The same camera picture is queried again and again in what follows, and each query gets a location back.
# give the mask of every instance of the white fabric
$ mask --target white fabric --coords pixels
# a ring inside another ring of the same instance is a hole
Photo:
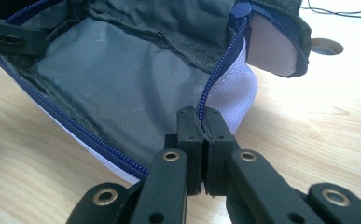
[[[222,114],[231,133],[235,133],[257,93],[257,79],[246,64],[246,41],[232,66],[210,90],[206,106]]]

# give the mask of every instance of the backpack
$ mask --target backpack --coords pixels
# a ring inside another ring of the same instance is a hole
[[[0,66],[120,177],[148,174],[176,112],[218,110],[232,133],[257,93],[249,65],[307,72],[301,1],[40,0],[0,10]]]

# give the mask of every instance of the table surface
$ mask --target table surface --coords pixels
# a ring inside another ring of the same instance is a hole
[[[235,134],[295,189],[331,182],[361,198],[361,25],[308,21],[312,37],[341,43],[311,53],[308,74],[256,68],[257,98]],[[0,223],[64,223],[91,187],[129,184],[42,112],[0,68]],[[188,198],[187,223],[230,223],[225,198]]]

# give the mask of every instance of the dark gray fabric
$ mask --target dark gray fabric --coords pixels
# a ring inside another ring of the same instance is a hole
[[[174,133],[176,111],[197,105],[209,77],[162,45],[92,19],[59,36],[46,58],[24,74],[145,167],[163,149],[165,134]]]

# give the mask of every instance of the zipper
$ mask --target zipper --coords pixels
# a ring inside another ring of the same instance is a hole
[[[50,7],[61,1],[63,1],[63,0],[39,0],[38,2],[35,2],[35,3],[31,4],[30,6],[25,7],[23,9],[19,10],[18,12],[14,13],[12,16],[8,17],[8,19],[6,19],[6,22],[12,24],[12,23],[14,23],[14,20],[16,20],[21,14],[23,14],[25,12],[29,12],[30,10],[32,10],[36,7],[40,7],[40,6]]]
[[[214,72],[210,75],[207,84],[203,90],[202,97],[200,99],[199,105],[198,105],[198,119],[201,123],[201,127],[203,128],[203,121],[204,121],[204,111],[205,111],[205,105],[207,98],[209,96],[210,89],[215,85],[215,83],[218,81],[218,79],[221,77],[222,74],[224,74],[225,71],[222,71],[224,66],[223,64],[227,62],[229,59],[229,55],[232,54],[236,48],[234,46],[238,43],[240,38],[243,38],[243,32],[246,26],[248,25],[248,19],[246,17],[241,18],[242,25],[239,29],[239,32],[237,32],[236,36],[233,38],[229,46],[227,47],[226,51],[224,52],[223,56],[221,57],[220,61],[218,62],[217,66],[215,67]]]
[[[118,160],[122,161],[126,165],[124,167],[124,166],[120,166],[119,164],[116,163],[116,166],[118,166],[118,168],[124,170],[125,172],[127,172],[130,175],[134,175],[136,178],[139,178],[139,179],[143,179],[148,175],[148,170],[145,167],[143,167],[142,165],[139,165],[132,159],[126,157],[120,151],[114,149],[112,146],[108,145],[106,142],[101,140],[99,137],[97,137],[93,133],[89,132],[82,125],[80,125],[74,119],[72,119],[67,114],[65,114],[63,111],[61,111],[61,109],[58,108],[55,104],[53,104],[50,100],[48,100],[46,97],[44,97],[42,94],[40,94],[40,92],[36,91],[34,88],[30,87],[30,85],[28,83],[26,83],[21,78],[16,76],[9,68],[6,67],[6,65],[4,64],[4,62],[2,61],[1,58],[0,58],[0,65],[6,70],[6,72],[8,74],[10,74],[10,76],[12,78],[14,78],[18,83],[20,83],[20,86],[25,88],[25,91],[28,92],[28,94],[30,94],[31,96],[32,95],[35,96],[39,100],[39,102],[36,101],[39,105],[42,105],[42,103],[45,104],[49,109],[51,109],[61,119],[65,120],[70,126],[75,128],[78,132],[82,133],[84,136],[89,138],[94,144],[96,144],[101,149],[108,152],[110,155],[114,156]]]
[[[242,28],[240,28],[240,32],[237,33],[237,35],[234,37],[232,42],[229,44],[229,47],[225,51],[225,53],[224,53],[223,57],[221,58],[221,60],[218,62],[217,66],[215,67],[215,70],[214,70],[213,74],[211,74],[211,76],[209,77],[208,82],[207,82],[207,84],[206,84],[206,86],[205,86],[205,88],[203,90],[202,97],[201,97],[200,102],[198,104],[198,119],[199,119],[199,121],[201,123],[202,128],[203,128],[203,121],[204,121],[204,111],[205,111],[204,108],[205,108],[205,105],[206,105],[206,102],[207,102],[207,98],[209,97],[210,89],[215,85],[215,83],[218,81],[218,79],[221,77],[221,75],[225,72],[225,71],[221,71],[222,70],[222,64],[228,58],[228,55],[230,55],[232,53],[231,47],[237,41],[237,38],[239,38],[241,35],[243,35],[244,28],[248,25],[249,18],[253,17],[254,15],[258,15],[259,17],[261,17],[264,20],[266,20],[267,22],[269,22],[282,35],[284,35],[295,46],[295,48],[298,51],[301,50],[301,46],[300,46],[299,42],[293,36],[291,36],[284,28],[282,28],[282,26],[280,26],[278,24],[277,20],[275,20],[271,16],[271,14],[269,12],[265,11],[264,9],[262,9],[260,7],[256,7],[256,6],[252,5],[250,13],[247,14],[245,16],[245,18],[243,18],[244,21],[243,21]]]

